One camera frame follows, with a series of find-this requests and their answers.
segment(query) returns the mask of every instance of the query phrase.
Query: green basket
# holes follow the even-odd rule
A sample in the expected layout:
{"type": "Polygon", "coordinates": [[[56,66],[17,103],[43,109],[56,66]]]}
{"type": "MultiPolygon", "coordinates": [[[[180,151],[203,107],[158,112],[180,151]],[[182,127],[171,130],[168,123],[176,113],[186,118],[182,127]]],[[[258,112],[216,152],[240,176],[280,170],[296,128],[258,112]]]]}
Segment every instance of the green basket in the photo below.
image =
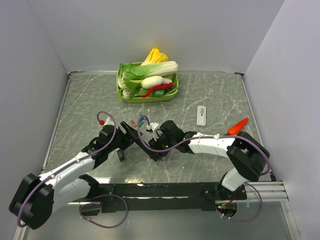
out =
{"type": "MultiPolygon", "coordinates": [[[[132,64],[135,65],[135,66],[140,66],[140,64],[142,64],[142,62],[135,62],[135,63],[132,63],[132,64]]],[[[121,78],[119,71],[120,71],[120,68],[118,69],[118,72],[116,74],[117,78],[115,79],[115,84],[116,84],[116,90],[117,91],[120,91],[120,88],[118,86],[118,81],[117,81],[118,78],[121,78]]],[[[174,88],[179,86],[178,75],[176,73],[174,73],[174,77],[172,79],[172,83],[173,83],[172,89],[174,89],[174,88]]],[[[140,97],[140,96],[135,96],[132,99],[129,99],[129,97],[123,96],[122,93],[121,93],[121,98],[123,99],[123,101],[125,101],[127,103],[130,103],[130,104],[155,103],[155,102],[167,101],[167,100],[172,99],[176,95],[178,90],[179,89],[175,90],[172,93],[165,94],[162,97],[154,97],[154,96],[140,97]]]]}

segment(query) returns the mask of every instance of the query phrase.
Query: yellow vegetable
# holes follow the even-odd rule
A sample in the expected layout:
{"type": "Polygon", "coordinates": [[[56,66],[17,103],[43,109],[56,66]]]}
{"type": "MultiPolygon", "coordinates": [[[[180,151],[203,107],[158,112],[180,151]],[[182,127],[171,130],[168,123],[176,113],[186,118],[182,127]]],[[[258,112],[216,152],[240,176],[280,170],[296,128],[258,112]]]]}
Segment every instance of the yellow vegetable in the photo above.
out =
{"type": "Polygon", "coordinates": [[[141,64],[141,66],[147,65],[147,64],[156,64],[156,63],[167,62],[168,60],[169,60],[169,58],[167,55],[160,52],[157,47],[154,47],[154,48],[152,48],[151,52],[146,57],[144,62],[141,64]]]}

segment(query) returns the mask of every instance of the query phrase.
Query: carrot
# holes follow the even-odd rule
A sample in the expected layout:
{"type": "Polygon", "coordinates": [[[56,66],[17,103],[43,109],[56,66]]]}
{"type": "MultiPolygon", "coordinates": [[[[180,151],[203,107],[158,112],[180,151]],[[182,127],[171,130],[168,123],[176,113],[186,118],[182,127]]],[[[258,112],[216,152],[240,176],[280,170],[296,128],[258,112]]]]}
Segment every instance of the carrot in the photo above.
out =
{"type": "Polygon", "coordinates": [[[236,125],[234,125],[228,130],[227,132],[228,135],[237,135],[244,128],[244,126],[247,124],[248,121],[249,121],[249,118],[246,117],[245,119],[238,122],[236,125]]]}

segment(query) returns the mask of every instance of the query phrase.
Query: marble table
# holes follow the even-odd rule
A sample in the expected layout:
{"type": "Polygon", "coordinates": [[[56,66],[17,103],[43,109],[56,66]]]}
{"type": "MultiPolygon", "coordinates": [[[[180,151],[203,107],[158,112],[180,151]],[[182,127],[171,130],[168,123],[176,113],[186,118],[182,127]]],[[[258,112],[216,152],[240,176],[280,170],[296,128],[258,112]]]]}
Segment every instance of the marble table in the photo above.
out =
{"type": "MultiPolygon", "coordinates": [[[[49,152],[45,171],[50,171],[72,159],[96,137],[101,126],[96,114],[104,110],[112,114],[117,124],[137,122],[140,114],[152,122],[173,120],[183,131],[203,134],[225,134],[227,130],[249,117],[244,131],[259,141],[258,131],[246,97],[241,76],[230,73],[182,73],[186,82],[176,96],[163,102],[130,104],[118,100],[115,74],[75,74],[70,77],[63,108],[49,152]],[[206,126],[196,125],[198,105],[206,106],[206,126]]],[[[147,141],[151,136],[143,130],[147,141]]],[[[100,183],[185,183],[218,182],[233,168],[227,158],[210,154],[186,154],[174,149],[154,162],[136,144],[124,151],[120,162],[114,151],[106,162],[89,175],[100,183]]],[[[265,175],[260,181],[270,181],[265,175]]]]}

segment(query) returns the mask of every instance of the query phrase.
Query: remote control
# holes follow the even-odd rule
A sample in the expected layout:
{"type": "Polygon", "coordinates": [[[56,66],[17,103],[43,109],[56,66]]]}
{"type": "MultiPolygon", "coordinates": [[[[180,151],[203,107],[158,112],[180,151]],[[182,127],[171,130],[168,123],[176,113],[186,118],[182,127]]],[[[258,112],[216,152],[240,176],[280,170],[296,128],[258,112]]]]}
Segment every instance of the remote control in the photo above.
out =
{"type": "Polygon", "coordinates": [[[196,114],[196,124],[198,126],[205,126],[206,125],[206,113],[207,108],[205,106],[198,106],[198,111],[196,114]]]}

